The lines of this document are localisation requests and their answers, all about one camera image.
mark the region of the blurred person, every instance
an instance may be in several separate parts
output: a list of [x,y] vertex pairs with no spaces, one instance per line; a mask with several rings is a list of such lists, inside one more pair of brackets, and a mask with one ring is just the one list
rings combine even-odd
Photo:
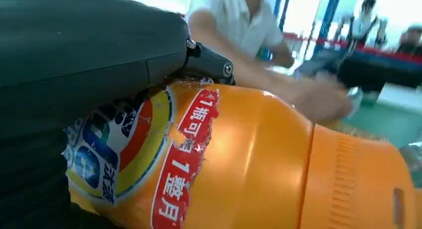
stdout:
[[[294,60],[264,0],[192,0],[188,21],[194,40],[234,63],[238,85],[269,91],[314,122],[340,118],[350,111],[350,101],[333,84],[294,82],[266,70],[271,65],[291,67]],[[270,62],[256,59],[261,47],[272,51]]]
[[394,53],[402,53],[411,56],[421,56],[422,25],[411,25],[400,36],[399,44],[385,49]]

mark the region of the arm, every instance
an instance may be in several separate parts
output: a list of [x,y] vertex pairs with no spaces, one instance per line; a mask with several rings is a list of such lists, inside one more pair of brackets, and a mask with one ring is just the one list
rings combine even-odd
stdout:
[[194,12],[189,19],[192,38],[214,49],[234,63],[234,76],[240,86],[273,92],[274,85],[280,87],[288,82],[288,77],[275,79],[265,70],[266,64],[259,62],[237,50],[221,36],[216,29],[214,15],[206,10]]
[[273,58],[271,59],[271,62],[274,65],[287,68],[293,66],[295,61],[292,57],[292,52],[290,51],[285,41],[282,41],[280,44],[274,47],[270,47],[270,50],[273,52]]
[[263,46],[270,49],[273,53],[273,57],[269,63],[275,66],[290,68],[295,62],[292,57],[292,52],[284,39],[283,33],[276,24],[277,21],[273,16],[273,13],[268,12],[268,14],[271,15],[271,21],[268,22],[269,27],[267,29]]

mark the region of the torn label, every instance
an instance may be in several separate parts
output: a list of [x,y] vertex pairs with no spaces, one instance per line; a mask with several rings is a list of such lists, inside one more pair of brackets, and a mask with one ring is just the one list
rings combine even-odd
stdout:
[[151,212],[153,229],[179,229],[189,205],[193,184],[211,136],[212,119],[218,116],[218,91],[200,90],[183,116],[178,130],[186,140],[174,142],[165,158]]

